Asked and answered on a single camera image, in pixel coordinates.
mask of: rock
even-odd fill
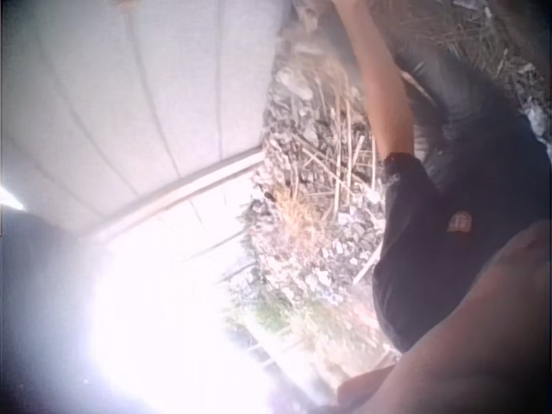
[[[342,243],[341,243],[339,240],[336,240],[336,241],[334,242],[334,248],[336,249],[336,253],[337,253],[337,254],[341,255],[341,254],[344,253],[344,251],[343,251],[343,245],[342,245]]]
[[[289,67],[284,67],[276,74],[276,80],[305,101],[310,101],[313,97],[309,82],[301,72],[295,72]]]
[[[481,10],[485,7],[482,0],[453,0],[452,4],[469,10]]]
[[[315,291],[318,288],[318,281],[317,281],[317,278],[314,275],[309,274],[304,279],[304,281],[306,282],[306,284],[310,287],[310,289],[312,291]]]
[[[523,74],[523,73],[527,73],[527,72],[534,71],[534,70],[536,70],[536,69],[535,69],[535,66],[532,63],[526,63],[525,65],[523,65],[519,68],[517,73],[522,73]]]
[[[295,298],[295,293],[293,293],[292,289],[289,287],[283,287],[281,289],[282,293],[284,293],[285,297],[289,299],[290,302],[293,302],[293,299]]]
[[[337,213],[337,224],[344,226],[353,221],[353,218],[347,213]]]
[[[366,233],[366,229],[364,229],[364,226],[360,223],[353,224],[353,231],[360,237],[364,236],[364,233]]]
[[[317,135],[316,129],[314,128],[314,123],[312,121],[307,123],[303,131],[303,137],[314,147],[318,148],[318,145],[319,145],[318,135]]]
[[[317,276],[320,283],[322,283],[324,286],[327,286],[327,287],[331,286],[331,279],[329,278],[329,272],[325,270],[319,270],[317,271]]]
[[[542,138],[537,138],[541,143],[543,143],[545,146],[546,146],[546,152],[548,153],[549,155],[549,158],[550,158],[550,162],[552,162],[552,146],[550,145],[549,142],[546,142],[544,139]]]
[[[529,118],[531,128],[533,129],[535,135],[538,137],[542,137],[544,133],[546,133],[547,121],[543,108],[541,108],[537,103],[529,101],[525,105],[524,113]]]
[[[350,227],[343,229],[343,237],[347,240],[350,240],[354,237],[353,230]]]

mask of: metal panel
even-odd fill
[[[49,219],[59,199],[78,199],[81,223],[78,213],[56,223],[89,229],[258,146],[288,10],[286,0],[7,4],[2,132],[51,183],[34,211]],[[9,173],[13,192],[37,191],[35,178]]]
[[[29,19],[9,13],[5,17],[3,138],[18,142],[40,166],[101,213],[110,214],[132,201],[135,196],[71,118],[43,65]]]
[[[181,176],[219,161],[217,0],[144,0],[135,8],[147,77]]]
[[[140,193],[178,178],[147,104],[124,13],[113,2],[34,2],[47,57],[98,146]]]
[[[289,3],[224,2],[221,47],[223,155],[259,145],[262,114],[274,57],[274,39]]]
[[[99,219],[94,211],[56,185],[10,144],[2,142],[2,181],[25,209],[64,229],[79,230]]]

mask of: debris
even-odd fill
[[[540,105],[530,100],[524,109],[524,114],[529,118],[531,128],[537,137],[543,137],[546,133],[547,117]]]
[[[353,279],[353,285],[356,285],[357,283],[359,283],[362,280],[362,278],[366,275],[368,270],[370,270],[370,267],[372,267],[372,265],[376,262],[376,260],[380,258],[382,247],[383,247],[383,242],[379,244],[378,248],[376,248],[376,250],[372,253],[372,257],[370,257],[366,265],[364,265],[364,267],[361,269],[359,274],[357,274],[356,277]]]
[[[331,286],[331,279],[329,278],[329,272],[326,270],[318,270],[317,271],[318,280],[320,280],[320,283],[322,283],[324,286],[330,287]]]
[[[484,3],[481,0],[453,0],[454,6],[463,7],[468,10],[481,10],[484,7]]]
[[[276,80],[304,101],[312,99],[312,90],[301,72],[284,67],[276,74]]]

